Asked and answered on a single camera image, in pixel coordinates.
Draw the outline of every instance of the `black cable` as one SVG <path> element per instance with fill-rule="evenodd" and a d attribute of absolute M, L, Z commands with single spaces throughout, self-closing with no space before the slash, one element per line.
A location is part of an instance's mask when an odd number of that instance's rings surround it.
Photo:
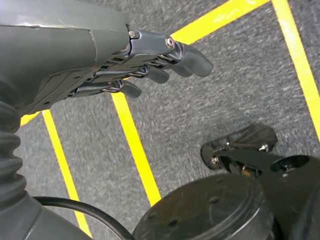
<path fill-rule="evenodd" d="M 35 200 L 41 203 L 42 206 L 51 206 L 51 207 L 58 207 L 64 209 L 71 209 L 81 213 L 84 213 L 91 217 L 93 217 L 99 222 L 103 224 L 104 226 L 110 229 L 114 234 L 117 235 L 119 239 L 122 240 L 134 240 L 134 236 L 129 231 L 125 229 L 118 221 L 114 219 L 113 217 L 102 211 L 99 208 L 91 206 L 90 204 L 75 201 L 67 198 L 62 197 L 51 197 L 51 196 L 34 196 Z"/>

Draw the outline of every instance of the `robotic arm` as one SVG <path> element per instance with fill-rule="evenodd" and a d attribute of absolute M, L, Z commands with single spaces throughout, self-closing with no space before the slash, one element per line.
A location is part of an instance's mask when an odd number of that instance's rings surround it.
<path fill-rule="evenodd" d="M 128 77 L 165 83 L 171 69 L 205 77 L 212 65 L 168 35 L 131 29 L 113 10 L 69 0 L 0 3 L 0 239 L 91 239 L 42 207 L 17 174 L 16 131 L 25 114 L 74 97 L 141 90 Z"/>

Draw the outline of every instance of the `black metal bracket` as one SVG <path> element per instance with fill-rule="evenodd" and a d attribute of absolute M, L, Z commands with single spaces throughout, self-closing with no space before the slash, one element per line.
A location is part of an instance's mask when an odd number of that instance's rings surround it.
<path fill-rule="evenodd" d="M 256 178 L 263 188 L 275 218 L 286 240 L 320 178 L 320 161 L 306 155 L 283 157 L 267 153 L 277 142 L 268 126 L 253 124 L 238 131 L 235 140 L 226 137 L 207 142 L 201 148 L 203 162 L 211 170 Z"/>

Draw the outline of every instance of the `robotic hand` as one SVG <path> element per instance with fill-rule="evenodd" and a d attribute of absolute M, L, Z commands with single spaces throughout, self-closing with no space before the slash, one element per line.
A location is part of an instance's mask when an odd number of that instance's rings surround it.
<path fill-rule="evenodd" d="M 69 97 L 95 95 L 103 92 L 122 92 L 137 98 L 141 90 L 125 80 L 128 77 L 149 78 L 163 84 L 169 79 L 165 69 L 172 69 L 183 77 L 192 74 L 206 77 L 212 65 L 197 49 L 173 40 L 164 34 L 143 30 L 129 30 L 130 43 L 106 60 L 100 70 Z"/>
<path fill-rule="evenodd" d="M 14 155 L 20 144 L 14 133 L 21 116 L 104 92 L 136 98 L 141 90 L 126 78 L 162 84 L 169 78 L 166 69 L 205 77 L 212 65 L 168 35 L 132 30 L 122 14 L 107 8 L 69 0 L 2 0 L 0 239 L 91 239 L 38 202 L 48 199 L 36 201 L 25 191 L 25 178 L 17 174 L 23 162 Z M 124 238 L 131 236 L 126 232 Z"/>

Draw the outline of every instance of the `gray carpet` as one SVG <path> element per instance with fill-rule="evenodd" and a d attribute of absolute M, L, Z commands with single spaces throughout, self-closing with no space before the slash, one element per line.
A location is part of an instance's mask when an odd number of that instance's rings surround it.
<path fill-rule="evenodd" d="M 225 1 L 90 2 L 122 11 L 133 26 L 171 34 Z M 290 3 L 319 83 L 316 16 L 320 4 L 303 2 Z M 135 79 L 143 95 L 128 99 L 162 196 L 212 174 L 199 157 L 200 146 L 206 140 L 252 122 L 275 128 L 279 139 L 275 149 L 278 154 L 320 157 L 319 141 L 271 3 L 195 46 L 213 62 L 211 75 L 182 78 L 173 73 L 164 85 Z M 109 94 L 68 99 L 51 110 L 81 200 L 106 211 L 131 231 L 149 208 Z M 24 158 L 21 172 L 29 192 L 68 196 L 42 116 L 21 128 L 19 135 L 22 146 L 16 153 Z M 72 212 L 58 213 L 76 223 Z M 95 239 L 114 239 L 96 221 L 88 222 Z"/>

